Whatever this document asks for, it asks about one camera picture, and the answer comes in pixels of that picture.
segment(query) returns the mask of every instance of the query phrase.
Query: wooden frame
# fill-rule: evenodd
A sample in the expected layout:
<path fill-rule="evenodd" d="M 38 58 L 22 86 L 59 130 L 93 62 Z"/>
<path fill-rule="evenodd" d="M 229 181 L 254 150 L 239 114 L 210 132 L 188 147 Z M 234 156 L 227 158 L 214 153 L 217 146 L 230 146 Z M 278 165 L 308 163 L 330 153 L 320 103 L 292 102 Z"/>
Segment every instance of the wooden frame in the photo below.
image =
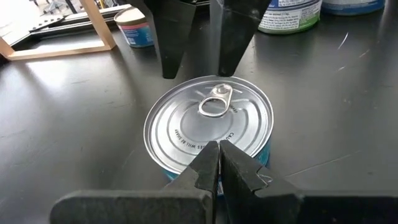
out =
<path fill-rule="evenodd" d="M 94 29 L 102 40 L 102 43 L 87 44 L 84 47 L 64 47 L 64 49 L 32 49 L 15 51 L 5 40 L 0 37 L 0 54 L 8 60 L 25 60 L 32 58 L 56 57 L 62 55 L 83 54 L 89 52 L 100 52 L 111 50 L 115 45 L 112 33 L 106 25 L 100 10 L 96 7 L 94 0 L 80 0 L 85 8 L 88 18 L 93 23 Z"/>

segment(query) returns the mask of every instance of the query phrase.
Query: can rim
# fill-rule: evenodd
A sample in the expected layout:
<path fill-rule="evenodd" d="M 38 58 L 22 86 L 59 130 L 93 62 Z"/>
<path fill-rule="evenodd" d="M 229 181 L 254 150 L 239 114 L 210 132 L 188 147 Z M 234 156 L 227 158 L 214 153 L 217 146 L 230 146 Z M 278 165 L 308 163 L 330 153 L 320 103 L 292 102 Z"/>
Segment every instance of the can rim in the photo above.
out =
<path fill-rule="evenodd" d="M 136 9 L 136 7 L 131 6 L 128 7 L 127 9 L 123 9 L 122 11 L 118 12 L 114 17 L 113 20 L 117 23 L 117 25 L 119 26 L 131 26 L 131 25 L 136 25 L 136 24 L 141 24 L 143 22 L 146 22 L 146 18 L 145 16 L 143 18 L 140 19 L 132 19 L 130 21 L 126 21 L 126 22 L 121 22 L 118 21 L 118 17 L 121 16 L 123 13 L 127 12 L 128 10 L 133 10 Z"/>
<path fill-rule="evenodd" d="M 299 4 L 296 6 L 292 6 L 292 7 L 269 7 L 267 9 L 267 12 L 269 11 L 282 11 L 282 12 L 287 12 L 287 11 L 293 11 L 293 10 L 297 10 L 297 9 L 303 9 L 307 6 L 312 6 L 315 5 L 316 3 L 319 3 L 321 0 L 313 0 L 304 4 Z"/>
<path fill-rule="evenodd" d="M 172 172 L 174 174 L 180 174 L 181 172 L 183 172 L 183 170 L 178 171 L 178 170 L 174 170 L 171 169 L 170 167 L 166 166 L 164 164 L 164 162 L 162 162 L 159 158 L 157 158 L 157 156 L 155 155 L 155 153 L 153 152 L 153 149 L 150 145 L 150 142 L 148 140 L 147 137 L 147 133 L 149 132 L 149 127 L 151 126 L 151 124 L 153 123 L 153 118 L 155 115 L 155 112 L 159 109 L 159 103 L 165 101 L 167 98 L 170 98 L 170 93 L 175 92 L 176 90 L 182 90 L 183 88 L 181 88 L 181 86 L 184 86 L 185 88 L 188 88 L 191 86 L 192 83 L 194 83 L 197 80 L 201 80 L 201 79 L 206 79 L 206 78 L 210 78 L 210 77 L 217 77 L 215 75 L 208 75 L 208 76 L 204 76 L 204 77 L 197 77 L 197 78 L 193 78 L 191 80 L 185 81 L 183 83 L 178 84 L 177 86 L 173 87 L 171 90 L 167 91 L 166 93 L 164 93 L 156 102 L 155 104 L 152 106 L 152 108 L 149 110 L 147 118 L 145 119 L 145 123 L 144 123 L 144 130 L 143 130 L 143 136 L 144 136 L 144 144 L 145 144 L 145 148 L 149 154 L 149 156 L 158 164 L 160 165 L 163 169 Z M 264 148 L 264 146 L 268 143 L 269 139 L 271 138 L 271 134 L 272 134 L 272 130 L 274 129 L 274 110 L 272 108 L 271 102 L 268 99 L 268 96 L 260 89 L 258 88 L 256 85 L 250 83 L 249 81 L 246 81 L 242 78 L 238 78 L 238 77 L 233 77 L 234 79 L 237 79 L 238 81 L 242 82 L 240 84 L 245 84 L 247 85 L 247 87 L 251 88 L 252 90 L 255 90 L 255 92 L 257 92 L 259 95 L 261 95 L 265 102 L 267 103 L 267 106 L 269 107 L 269 111 L 270 111 L 270 127 L 269 127 L 269 132 L 267 133 L 267 136 L 264 138 L 263 142 L 260 143 L 257 146 L 256 150 L 253 150 L 252 154 L 250 155 L 251 157 L 255 157 L 256 155 L 258 155 L 261 150 Z"/>

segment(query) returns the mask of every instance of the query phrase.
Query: green label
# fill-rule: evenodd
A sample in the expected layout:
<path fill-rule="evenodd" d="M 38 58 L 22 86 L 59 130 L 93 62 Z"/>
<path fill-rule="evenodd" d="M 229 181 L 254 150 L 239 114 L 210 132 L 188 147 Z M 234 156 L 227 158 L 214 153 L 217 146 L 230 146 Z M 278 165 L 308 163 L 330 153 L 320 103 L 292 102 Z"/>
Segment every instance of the green label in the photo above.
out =
<path fill-rule="evenodd" d="M 270 34 L 286 34 L 309 28 L 319 20 L 321 3 L 291 11 L 267 11 L 259 30 Z"/>

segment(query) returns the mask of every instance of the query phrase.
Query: white label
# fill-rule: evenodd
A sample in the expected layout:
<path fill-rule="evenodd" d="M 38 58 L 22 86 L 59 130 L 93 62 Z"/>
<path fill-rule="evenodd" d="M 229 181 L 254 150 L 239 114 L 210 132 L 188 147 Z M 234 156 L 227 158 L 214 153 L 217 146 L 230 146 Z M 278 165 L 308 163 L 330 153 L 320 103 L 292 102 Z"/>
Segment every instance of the white label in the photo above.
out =
<path fill-rule="evenodd" d="M 322 1 L 293 11 L 266 11 L 261 20 L 260 28 L 268 30 L 292 30 L 298 29 L 310 24 L 306 24 L 307 19 L 311 19 L 316 15 Z"/>
<path fill-rule="evenodd" d="M 279 7 L 296 6 L 299 4 L 310 2 L 311 0 L 279 0 Z"/>
<path fill-rule="evenodd" d="M 314 14 L 317 14 L 321 8 L 322 2 L 309 6 L 301 11 L 301 20 L 305 21 L 311 19 Z"/>
<path fill-rule="evenodd" d="M 375 1 L 376 0 L 323 0 L 324 3 L 339 4 L 339 5 L 364 4 Z"/>
<path fill-rule="evenodd" d="M 301 10 L 289 12 L 266 11 L 261 20 L 260 27 L 270 30 L 298 29 L 300 16 Z"/>

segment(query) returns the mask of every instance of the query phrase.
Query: tuna can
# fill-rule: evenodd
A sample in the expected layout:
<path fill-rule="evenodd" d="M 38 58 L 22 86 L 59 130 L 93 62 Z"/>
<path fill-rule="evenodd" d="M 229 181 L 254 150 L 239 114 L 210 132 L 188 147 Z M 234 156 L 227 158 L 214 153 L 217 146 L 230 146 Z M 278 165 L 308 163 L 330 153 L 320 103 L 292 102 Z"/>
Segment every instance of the tuna can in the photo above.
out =
<path fill-rule="evenodd" d="M 236 77 L 200 77 L 168 91 L 149 111 L 144 142 L 174 180 L 209 141 L 229 140 L 266 165 L 274 114 L 267 96 Z M 221 182 L 219 195 L 223 194 Z"/>
<path fill-rule="evenodd" d="M 129 7 L 120 11 L 114 20 L 131 47 L 147 47 L 154 44 L 146 18 L 137 8 Z"/>
<path fill-rule="evenodd" d="M 301 6 L 269 8 L 259 25 L 267 34 L 293 34 L 311 28 L 319 21 L 322 0 Z"/>
<path fill-rule="evenodd" d="M 382 9 L 385 0 L 323 0 L 322 12 L 355 16 Z"/>
<path fill-rule="evenodd" d="M 281 7 L 294 7 L 302 4 L 308 4 L 309 2 L 318 2 L 319 0 L 272 0 L 268 6 L 268 9 L 277 9 Z"/>

